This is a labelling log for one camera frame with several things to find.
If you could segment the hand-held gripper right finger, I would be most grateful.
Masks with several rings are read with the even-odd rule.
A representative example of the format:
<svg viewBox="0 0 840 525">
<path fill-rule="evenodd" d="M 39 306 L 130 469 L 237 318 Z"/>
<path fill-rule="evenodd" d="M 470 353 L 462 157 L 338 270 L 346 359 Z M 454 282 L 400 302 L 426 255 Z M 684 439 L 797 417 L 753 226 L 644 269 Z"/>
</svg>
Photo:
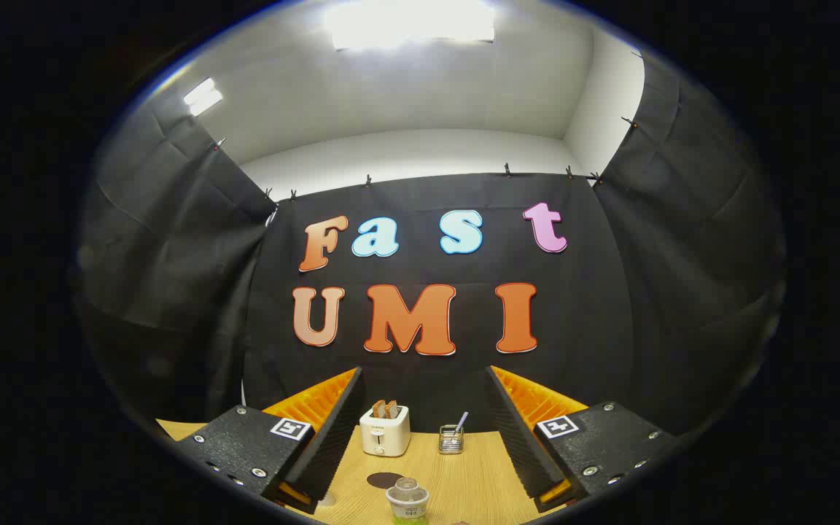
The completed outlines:
<svg viewBox="0 0 840 525">
<path fill-rule="evenodd" d="M 537 511 L 632 481 L 679 442 L 619 402 L 584 405 L 497 366 L 486 377 L 489 413 Z"/>
</svg>

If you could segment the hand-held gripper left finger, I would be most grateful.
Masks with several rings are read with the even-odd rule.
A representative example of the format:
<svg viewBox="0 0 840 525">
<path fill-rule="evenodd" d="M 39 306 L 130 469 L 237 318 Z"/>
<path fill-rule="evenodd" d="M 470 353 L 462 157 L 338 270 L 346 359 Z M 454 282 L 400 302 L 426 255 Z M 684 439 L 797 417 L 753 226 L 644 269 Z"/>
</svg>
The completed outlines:
<svg viewBox="0 0 840 525">
<path fill-rule="evenodd" d="M 265 410 L 234 406 L 174 445 L 242 491 L 313 514 L 346 454 L 364 398 L 356 367 Z"/>
</svg>

